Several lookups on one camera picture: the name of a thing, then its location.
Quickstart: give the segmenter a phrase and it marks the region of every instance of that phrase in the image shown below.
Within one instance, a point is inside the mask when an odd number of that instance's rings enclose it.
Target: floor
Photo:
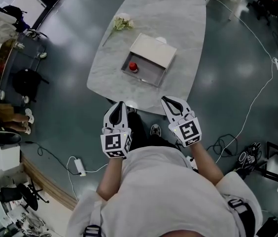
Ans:
[[[35,115],[31,139],[51,150],[64,164],[69,156],[82,159],[86,170],[96,170],[107,157],[101,151],[100,133],[103,117],[111,104],[86,87],[88,74],[101,38],[124,0],[60,0],[40,30],[49,36],[46,41],[48,57],[38,71],[50,81],[41,84],[37,103],[31,108]],[[221,0],[231,7],[226,0]],[[237,11],[255,32],[272,56],[278,55],[271,27],[257,21],[246,1]],[[198,72],[188,97],[203,132],[202,143],[212,145],[219,136],[241,130],[248,108],[261,87],[271,78],[271,62],[252,33],[237,19],[229,21],[230,12],[217,1],[207,6],[206,35]],[[159,123],[162,134],[169,141],[174,138],[161,116],[138,113],[146,129]],[[278,144],[278,71],[254,103],[242,134],[238,138],[239,151],[252,142]],[[35,145],[24,145],[22,151],[51,180],[71,194],[68,174],[59,163],[45,153],[40,157]],[[235,153],[234,145],[230,150]],[[218,155],[210,151],[214,159]],[[218,165],[224,173],[232,170],[237,157],[222,158]],[[75,172],[75,165],[69,167]],[[86,177],[71,176],[78,197],[84,189],[95,189],[104,170]],[[278,183],[266,180],[258,173],[246,182],[255,192],[265,217],[278,216]]]

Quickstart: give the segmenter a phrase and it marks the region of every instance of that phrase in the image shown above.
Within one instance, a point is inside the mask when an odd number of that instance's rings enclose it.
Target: black strap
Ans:
[[[235,209],[243,223],[246,237],[255,236],[255,216],[251,207],[241,199],[232,199],[228,201],[231,208]]]
[[[101,227],[98,225],[87,226],[84,230],[83,237],[101,237]]]

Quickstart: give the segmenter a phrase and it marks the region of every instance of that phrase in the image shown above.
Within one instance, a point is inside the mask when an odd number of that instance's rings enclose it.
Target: red object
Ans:
[[[134,72],[134,71],[138,70],[138,66],[134,62],[130,62],[129,63],[129,69]]]

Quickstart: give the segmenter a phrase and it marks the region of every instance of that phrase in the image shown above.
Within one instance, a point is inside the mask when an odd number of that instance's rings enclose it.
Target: shoulder strap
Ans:
[[[90,225],[84,230],[83,237],[101,237],[101,208],[102,201],[98,201],[94,204],[94,209],[91,213]]]
[[[249,204],[240,198],[226,197],[226,200],[239,228],[240,237],[254,237],[255,216]]]

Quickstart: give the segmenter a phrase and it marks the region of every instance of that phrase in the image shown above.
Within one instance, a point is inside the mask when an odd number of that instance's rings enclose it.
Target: power adapter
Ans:
[[[80,173],[80,176],[86,176],[86,172],[85,172],[81,159],[75,159],[74,163],[75,163],[76,169]]]

